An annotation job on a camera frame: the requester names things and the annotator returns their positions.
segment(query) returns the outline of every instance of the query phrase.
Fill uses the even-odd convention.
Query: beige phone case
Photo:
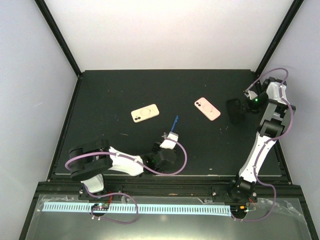
[[[194,102],[194,105],[199,109],[210,121],[217,119],[220,112],[204,97]]]
[[[149,106],[145,106],[131,112],[132,119],[135,123],[139,123],[158,115],[159,110],[157,108],[157,105],[155,104],[151,104]]]

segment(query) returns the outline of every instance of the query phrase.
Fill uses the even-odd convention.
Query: pink phone case
[[[220,112],[204,97],[194,102],[194,105],[199,109],[210,121],[217,119]]]

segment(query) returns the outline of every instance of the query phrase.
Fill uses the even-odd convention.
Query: black table
[[[83,74],[72,116],[63,139],[57,175],[68,175],[64,165],[69,149],[104,137],[121,152],[149,153],[154,142],[168,133],[176,115],[175,132],[188,153],[185,169],[176,176],[234,176],[246,162],[255,141],[260,115],[249,114],[245,122],[230,123],[226,101],[243,98],[254,80],[250,70],[87,70]],[[221,116],[208,120],[194,102],[205,97]],[[131,111],[156,104],[160,114],[134,123]],[[183,153],[166,172],[179,169]],[[105,174],[120,174],[107,171]],[[281,176],[272,149],[260,176]]]

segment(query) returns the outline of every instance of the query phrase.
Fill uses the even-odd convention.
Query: purple cable
[[[286,72],[286,76],[285,76],[285,78],[282,80],[282,82],[281,82],[281,84],[280,84],[280,88],[282,88],[284,82],[286,81],[286,79],[288,78],[288,75],[289,75],[288,70],[285,69],[285,68],[282,68],[282,67],[275,68],[275,69],[272,69],[272,70],[270,70],[270,71],[267,71],[265,74],[261,75],[257,80],[255,80],[254,83],[252,84],[252,86],[253,86],[261,77],[263,77],[263,76],[265,76],[266,74],[268,74],[268,73],[270,73],[270,72],[273,72],[273,71],[275,71],[275,70],[285,70],[285,72]],[[263,152],[263,150],[265,149],[266,144],[269,143],[270,141],[277,141],[277,140],[281,139],[282,137],[284,137],[285,135],[287,135],[287,134],[289,133],[289,131],[291,130],[292,125],[293,125],[293,123],[294,123],[294,111],[293,111],[290,103],[283,98],[282,90],[279,91],[279,94],[280,94],[281,100],[285,102],[285,104],[288,106],[289,111],[290,111],[290,123],[289,123],[289,126],[288,126],[288,128],[287,128],[287,130],[285,131],[284,134],[282,134],[282,135],[280,135],[280,136],[277,136],[277,137],[274,137],[274,138],[271,138],[271,139],[265,141],[264,145],[262,146],[262,148],[260,149],[258,155],[256,156],[256,159],[255,159],[255,162],[254,162],[254,165],[253,165],[253,166],[257,166],[257,162],[258,162],[258,160],[259,160],[259,157],[260,157],[261,153]],[[255,177],[256,181],[257,181],[259,184],[261,184],[261,185],[263,185],[263,186],[266,186],[266,187],[271,187],[271,188],[273,189],[273,203],[272,203],[271,209],[270,209],[270,211],[269,211],[265,216],[260,217],[260,218],[257,218],[257,219],[239,219],[239,218],[236,218],[236,217],[231,213],[231,216],[232,216],[232,218],[233,218],[234,220],[239,220],[239,221],[242,221],[242,222],[257,222],[257,221],[264,220],[264,219],[266,219],[267,217],[270,216],[270,214],[272,213],[272,210],[274,209],[274,207],[275,207],[275,205],[276,205],[277,191],[276,191],[275,186],[273,186],[272,184],[268,184],[268,183],[264,183],[264,182],[260,181],[260,179],[258,178],[258,175],[257,175],[256,168],[255,168],[255,167],[253,168],[253,174],[254,174],[254,177]]]
[[[183,151],[184,153],[184,163],[182,165],[182,167],[176,171],[176,172],[173,172],[173,173],[162,173],[162,172],[158,172],[158,171],[155,171],[155,170],[152,170],[150,167],[144,165],[143,163],[141,162],[138,162],[137,163],[139,165],[141,165],[142,167],[144,167],[145,169],[147,169],[148,171],[154,173],[154,174],[158,174],[158,175],[162,175],[162,176],[172,176],[172,175],[176,175],[178,173],[180,173],[184,168],[185,166],[187,165],[187,160],[188,160],[188,157],[187,157],[187,152],[186,152],[186,149],[181,145],[181,143],[175,141],[175,140],[172,140],[170,138],[165,138],[165,140],[169,140],[169,141],[172,141],[174,143],[176,143]],[[76,160],[79,160],[79,159],[83,159],[83,158],[86,158],[86,157],[91,157],[91,156],[98,156],[98,155],[112,155],[112,156],[116,156],[116,153],[113,153],[113,152],[109,152],[109,151],[99,151],[99,152],[90,152],[90,153],[86,153],[86,154],[82,154],[82,155],[79,155],[79,156],[75,156],[71,159],[69,159],[66,163],[65,163],[65,168],[70,170],[70,163],[76,161]],[[132,160],[132,161],[135,161],[135,159],[133,157],[130,157],[130,156],[127,156],[127,155],[123,155],[123,154],[119,154],[119,157],[122,157],[122,158],[126,158],[126,159],[129,159],[129,160]],[[111,218],[107,218],[107,217],[100,217],[100,219],[103,219],[103,220],[108,220],[108,221],[111,221],[111,222],[114,222],[114,223],[117,223],[117,224],[132,224],[134,223],[137,219],[138,219],[138,205],[137,205],[137,202],[128,194],[126,193],[122,193],[122,192],[113,192],[113,193],[108,193],[108,194],[105,194],[105,195],[94,195],[92,194],[91,192],[89,192],[88,188],[86,185],[85,186],[85,190],[86,192],[93,198],[104,198],[104,197],[109,197],[109,196],[113,196],[113,195],[122,195],[122,196],[126,196],[128,198],[130,198],[134,205],[135,205],[135,208],[136,208],[136,214],[135,214],[135,218],[131,221],[118,221],[118,220],[114,220],[114,219],[111,219]]]

